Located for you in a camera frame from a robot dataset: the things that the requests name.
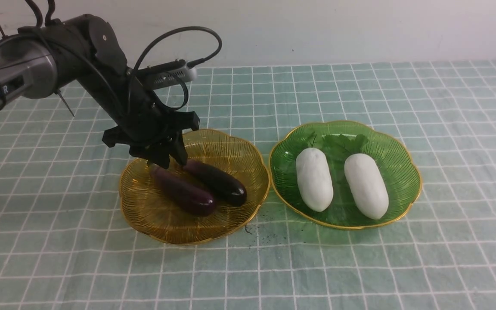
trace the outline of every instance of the green glass plate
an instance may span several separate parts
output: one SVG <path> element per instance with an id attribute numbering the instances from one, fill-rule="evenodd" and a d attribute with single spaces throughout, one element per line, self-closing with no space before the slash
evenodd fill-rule
<path id="1" fill-rule="evenodd" d="M 323 212 L 308 208 L 301 199 L 296 157 L 307 147 L 325 153 L 332 176 L 334 198 Z M 372 157 L 386 184 L 390 204 L 379 220 L 364 216 L 353 200 L 344 174 L 344 162 L 355 153 Z M 354 121 L 301 125 L 271 150 L 272 185 L 281 200 L 313 222 L 339 229 L 379 227 L 399 220 L 419 198 L 422 178 L 407 149 L 395 138 Z"/>

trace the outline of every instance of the robotic arm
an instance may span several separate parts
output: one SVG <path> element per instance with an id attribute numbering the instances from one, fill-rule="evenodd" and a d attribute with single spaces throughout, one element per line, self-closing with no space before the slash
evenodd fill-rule
<path id="1" fill-rule="evenodd" d="M 105 145 L 129 145 L 130 155 L 161 167 L 169 166 L 170 155 L 185 164 L 182 132 L 198 130 L 199 118 L 195 112 L 167 107 L 154 90 L 184 86 L 196 77 L 196 64 L 177 60 L 134 71 L 102 18 L 85 14 L 53 20 L 44 28 L 20 28 L 14 40 L 1 45 L 0 109 L 20 96 L 45 98 L 77 80 L 117 124 L 104 132 Z"/>

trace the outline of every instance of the green leaf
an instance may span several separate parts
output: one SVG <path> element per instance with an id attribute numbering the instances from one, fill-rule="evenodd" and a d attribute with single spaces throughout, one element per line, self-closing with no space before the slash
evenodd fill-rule
<path id="1" fill-rule="evenodd" d="M 369 139 L 365 135 L 357 135 L 355 141 L 353 141 L 352 152 L 354 154 L 361 153 L 361 149 L 368 141 Z"/>
<path id="2" fill-rule="evenodd" d="M 348 137 L 344 135 L 327 135 L 323 137 L 323 141 L 327 151 L 333 157 L 345 159 L 351 155 L 351 140 Z"/>
<path id="3" fill-rule="evenodd" d="M 307 147 L 313 147 L 316 138 L 317 138 L 317 133 L 315 131 L 311 132 L 311 135 L 309 135 L 309 137 L 305 139 L 305 141 L 307 142 Z"/>

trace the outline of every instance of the light green checkered tablecloth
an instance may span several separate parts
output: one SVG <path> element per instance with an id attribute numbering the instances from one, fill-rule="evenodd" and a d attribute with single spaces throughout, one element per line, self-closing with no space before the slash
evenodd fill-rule
<path id="1" fill-rule="evenodd" d="M 77 84 L 0 112 L 0 310 L 496 310 L 496 61 L 200 69 L 201 127 L 271 147 L 356 120 L 408 147 L 423 194 L 403 220 L 337 231 L 270 193 L 197 247 L 136 233 L 118 205 L 128 149 Z M 159 95 L 181 102 L 179 87 Z"/>

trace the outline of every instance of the gold plate rim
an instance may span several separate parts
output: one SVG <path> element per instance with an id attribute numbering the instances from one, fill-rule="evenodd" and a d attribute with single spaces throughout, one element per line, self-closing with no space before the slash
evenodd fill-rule
<path id="1" fill-rule="evenodd" d="M 362 126 L 365 126 L 365 127 L 367 127 L 368 129 L 370 129 L 370 130 L 372 130 L 374 132 L 377 132 L 377 133 L 380 133 L 382 135 L 388 136 L 388 137 L 390 137 L 390 139 L 394 140 L 396 143 L 398 143 L 399 145 L 401 145 L 403 147 L 403 149 L 405 150 L 405 152 L 407 152 L 407 155 L 409 155 L 409 159 L 411 160 L 411 165 L 415 168 L 415 170 L 418 173 L 418 179 L 420 181 L 420 187 L 419 187 L 418 194 L 415 197 L 415 199 L 407 206 L 407 210 L 405 210 L 402 214 L 400 214 L 400 216 L 394 218 L 393 220 L 388 220 L 387 222 L 384 222 L 384 223 L 372 224 L 372 225 L 364 225 L 364 226 L 341 226 L 341 225 L 334 225 L 334 224 L 322 222 L 321 220 L 316 220 L 315 218 L 312 218 L 311 216 L 309 216 L 309 215 L 301 212 L 300 210 L 294 208 L 294 206 L 292 206 L 289 202 L 287 202 L 283 198 L 283 196 L 281 196 L 281 194 L 278 192 L 277 186 L 275 185 L 275 180 L 273 178 L 273 172 L 272 172 L 272 169 L 271 169 L 271 158 L 273 157 L 273 153 L 275 151 L 275 148 L 278 147 L 281 143 L 284 143 L 286 141 L 286 139 L 293 132 L 297 131 L 298 129 L 300 129 L 300 128 L 304 127 L 304 126 L 307 126 L 307 125 L 328 125 L 328 124 L 341 123 L 341 122 L 350 122 L 350 123 L 353 123 L 353 124 L 362 125 Z M 296 212 L 297 214 L 303 216 L 304 218 L 307 218 L 308 220 L 310 220 L 310 221 L 312 221 L 314 223 L 317 223 L 319 225 L 323 225 L 325 227 L 342 229 L 342 230 L 347 230 L 347 231 L 356 231 L 356 230 L 360 230 L 360 229 L 376 228 L 376 227 L 386 226 L 388 224 L 397 222 L 398 220 L 401 220 L 401 218 L 403 218 L 404 216 L 406 216 L 407 213 L 409 212 L 409 210 L 411 210 L 413 204 L 415 204 L 415 202 L 419 199 L 419 197 L 421 196 L 421 193 L 422 193 L 422 187 L 423 187 L 422 175 L 421 175 L 421 172 L 420 172 L 419 168 L 417 167 L 417 165 L 415 165 L 415 162 L 413 161 L 413 157 L 412 157 L 411 153 L 409 152 L 409 150 L 407 149 L 407 147 L 405 147 L 405 145 L 403 145 L 403 143 L 400 143 L 400 141 L 398 141 L 397 139 L 395 139 L 393 136 L 388 135 L 387 133 L 384 133 L 384 132 L 381 132 L 381 131 L 376 131 L 373 128 L 371 128 L 370 126 L 367 126 L 367 125 L 365 125 L 365 124 L 363 124 L 361 122 L 357 122 L 357 121 L 335 120 L 335 121 L 329 121 L 329 122 L 308 122 L 308 123 L 299 125 L 296 128 L 294 128 L 293 130 L 291 130 L 290 132 L 288 132 L 288 134 L 286 136 L 284 136 L 284 138 L 282 140 L 280 140 L 279 142 L 277 142 L 277 144 L 275 144 L 273 146 L 273 149 L 271 149 L 271 151 L 269 153 L 269 159 L 268 159 L 268 161 L 269 161 L 269 172 L 270 172 L 270 178 L 271 178 L 271 185 L 273 186 L 273 190 L 277 194 L 278 198 L 281 199 L 281 201 L 284 204 L 286 204 L 289 208 L 291 208 L 292 210 L 294 210 L 294 212 Z"/>
<path id="2" fill-rule="evenodd" d="M 220 135 L 225 135 L 225 136 L 228 136 L 228 137 L 233 138 L 233 139 L 237 139 L 237 140 L 240 140 L 240 141 L 245 141 L 245 142 L 247 142 L 250 145 L 250 147 L 252 147 L 256 151 L 258 157 L 260 158 L 260 164 L 262 165 L 262 167 L 264 168 L 265 172 L 267 173 L 267 188 L 265 190 L 264 196 L 261 198 L 260 202 L 258 203 L 258 205 L 256 206 L 256 208 L 252 212 L 252 215 L 250 215 L 250 217 L 248 217 L 248 219 L 245 220 L 243 223 L 241 223 L 240 225 L 238 225 L 238 227 L 232 229 L 231 231 L 228 231 L 227 233 L 224 233 L 223 235 L 221 235 L 219 237 L 208 238 L 208 239 L 204 239 L 204 240 L 200 240 L 200 241 L 196 241 L 196 242 L 172 243 L 172 242 L 169 242 L 169 241 L 160 239 L 160 238 L 158 238 L 158 237 L 156 237 L 154 235 L 146 234 L 146 233 L 144 233 L 144 232 L 136 229 L 136 227 L 130 222 L 130 220 L 128 219 L 128 217 L 124 213 L 124 201 L 123 201 L 124 198 L 122 197 L 122 190 L 121 190 L 121 188 L 122 188 L 122 181 L 124 179 L 124 173 L 127 171 L 128 167 L 130 167 L 130 165 L 133 165 L 136 161 L 144 161 L 144 159 L 136 158 L 135 160 L 133 160 L 130 163 L 128 163 L 128 165 L 126 166 L 126 168 L 124 168 L 124 170 L 122 171 L 122 173 L 120 175 L 120 182 L 118 183 L 118 194 L 120 196 L 120 212 L 122 213 L 122 216 L 124 217 L 124 219 L 126 220 L 126 222 L 135 231 L 138 231 L 139 233 L 142 233 L 142 234 L 144 234 L 146 236 L 149 236 L 150 238 L 153 238 L 156 241 L 160 241 L 160 242 L 165 243 L 167 245 L 201 245 L 202 243 L 207 243 L 207 242 L 210 242 L 210 241 L 214 241 L 214 240 L 217 240 L 219 238 L 226 237 L 226 236 L 228 236 L 228 235 L 230 235 L 230 234 L 238 231 L 240 228 L 244 227 L 251 220 L 253 220 L 254 217 L 256 216 L 256 214 L 258 214 L 261 206 L 264 204 L 264 202 L 267 200 L 267 197 L 269 196 L 269 190 L 270 190 L 271 184 L 272 184 L 272 175 L 270 173 L 270 169 L 268 169 L 267 165 L 265 165 L 264 157 L 261 154 L 260 150 L 253 143 L 251 143 L 250 141 L 248 141 L 246 139 L 243 139 L 243 138 L 240 138 L 240 137 L 229 135 L 229 134 L 227 134 L 226 132 L 223 132 L 223 131 L 219 131 L 219 130 L 215 130 L 215 129 L 199 129 L 196 132 L 202 132 L 202 131 L 216 132 L 216 133 L 218 133 Z M 186 132 L 186 133 L 183 134 L 183 137 L 185 137 L 185 136 L 187 136 L 189 134 L 194 134 L 194 133 L 195 133 L 195 131 Z"/>

